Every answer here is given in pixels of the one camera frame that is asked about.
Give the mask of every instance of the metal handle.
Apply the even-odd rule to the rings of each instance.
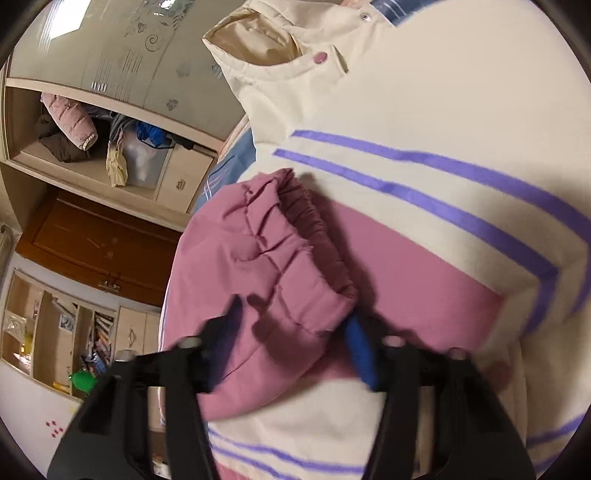
[[[101,290],[105,290],[109,293],[114,293],[116,295],[118,295],[119,293],[121,293],[121,286],[117,285],[115,283],[109,283],[109,280],[105,280],[102,282],[99,282],[99,288]]]
[[[131,348],[137,339],[138,338],[135,336],[135,332],[134,332],[133,328],[130,328],[129,329],[129,338],[128,338],[128,340],[129,340],[128,348]]]

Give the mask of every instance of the blue cloth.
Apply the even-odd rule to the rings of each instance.
[[[155,147],[160,147],[166,143],[166,132],[160,127],[138,121],[135,124],[135,133],[142,142],[146,139]]]
[[[392,25],[399,25],[413,13],[435,3],[437,0],[373,0],[372,5],[384,15]]]
[[[248,129],[207,177],[205,187],[195,202],[193,213],[211,200],[213,195],[224,185],[236,183],[240,175],[255,161],[255,157],[256,150],[252,140],[252,130]]]

